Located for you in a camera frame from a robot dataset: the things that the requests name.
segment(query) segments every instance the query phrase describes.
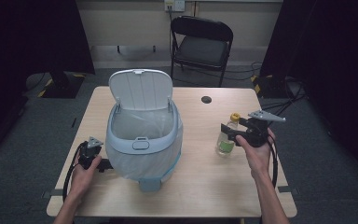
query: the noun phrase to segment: black curtain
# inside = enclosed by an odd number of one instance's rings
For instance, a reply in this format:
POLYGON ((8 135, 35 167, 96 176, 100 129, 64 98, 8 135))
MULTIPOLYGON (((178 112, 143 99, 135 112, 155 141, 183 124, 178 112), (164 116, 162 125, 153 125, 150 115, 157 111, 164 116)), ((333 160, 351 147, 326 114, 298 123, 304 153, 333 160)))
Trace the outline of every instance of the black curtain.
POLYGON ((76 1, 0 0, 0 128, 26 78, 49 71, 95 74, 76 1))
POLYGON ((284 0, 262 71, 300 78, 358 160, 358 0, 284 0))

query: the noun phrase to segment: wall outlet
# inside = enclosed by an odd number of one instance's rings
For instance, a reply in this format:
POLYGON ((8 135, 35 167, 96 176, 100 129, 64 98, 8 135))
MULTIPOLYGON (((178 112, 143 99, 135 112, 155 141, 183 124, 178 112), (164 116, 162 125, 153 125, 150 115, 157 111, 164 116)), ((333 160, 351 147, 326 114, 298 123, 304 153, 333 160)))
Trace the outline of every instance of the wall outlet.
POLYGON ((171 11, 185 11, 185 0, 164 0, 164 10, 169 11, 169 7, 171 11))
POLYGON ((174 0, 164 0, 164 10, 169 11, 169 7, 171 8, 171 11, 173 11, 175 5, 174 0))
POLYGON ((174 11, 185 11, 185 0, 175 0, 174 11))

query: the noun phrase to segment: bottle cap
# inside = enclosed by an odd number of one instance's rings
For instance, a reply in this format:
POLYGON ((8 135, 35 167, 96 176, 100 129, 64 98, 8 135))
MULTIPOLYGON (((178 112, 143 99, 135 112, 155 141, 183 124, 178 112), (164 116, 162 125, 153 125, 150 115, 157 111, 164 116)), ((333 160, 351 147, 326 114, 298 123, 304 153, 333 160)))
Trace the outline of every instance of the bottle cap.
POLYGON ((229 117, 232 121, 238 122, 240 120, 241 115, 239 113, 232 113, 229 117))

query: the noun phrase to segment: black chair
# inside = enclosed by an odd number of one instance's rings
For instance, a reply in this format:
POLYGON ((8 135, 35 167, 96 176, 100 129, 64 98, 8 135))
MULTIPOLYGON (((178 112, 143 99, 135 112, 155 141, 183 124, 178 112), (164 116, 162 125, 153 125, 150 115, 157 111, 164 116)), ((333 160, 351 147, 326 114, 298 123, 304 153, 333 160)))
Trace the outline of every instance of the black chair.
POLYGON ((222 86, 227 60, 234 34, 221 21, 181 16, 172 20, 171 78, 175 63, 221 71, 219 87, 222 86), (183 40, 178 44, 179 36, 183 40))

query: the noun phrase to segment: wooden table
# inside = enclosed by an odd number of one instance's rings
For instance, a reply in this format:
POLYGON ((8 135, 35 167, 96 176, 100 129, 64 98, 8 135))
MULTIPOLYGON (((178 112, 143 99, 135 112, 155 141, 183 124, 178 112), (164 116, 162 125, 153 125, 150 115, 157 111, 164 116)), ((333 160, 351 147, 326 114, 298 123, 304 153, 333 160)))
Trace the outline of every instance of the wooden table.
MULTIPOLYGON (((234 147, 230 158, 217 156, 214 147, 220 123, 232 112, 247 118, 260 109, 251 89, 173 88, 175 101, 184 124, 182 157, 171 179, 158 192, 144 193, 135 181, 124 179, 114 170, 96 172, 92 186, 77 211, 82 217, 259 217, 261 215, 255 182, 246 155, 234 147), (201 97, 210 96, 205 104, 201 97)), ((62 189, 66 172, 76 148, 92 135, 105 141, 109 113, 115 99, 109 87, 95 89, 69 151, 56 189, 62 189)), ((101 155, 107 158, 104 147, 101 155)), ((287 186, 279 165, 277 186, 287 186)), ((288 217, 296 215, 290 192, 278 197, 288 217)), ((52 196, 48 215, 57 216, 61 196, 52 196)))

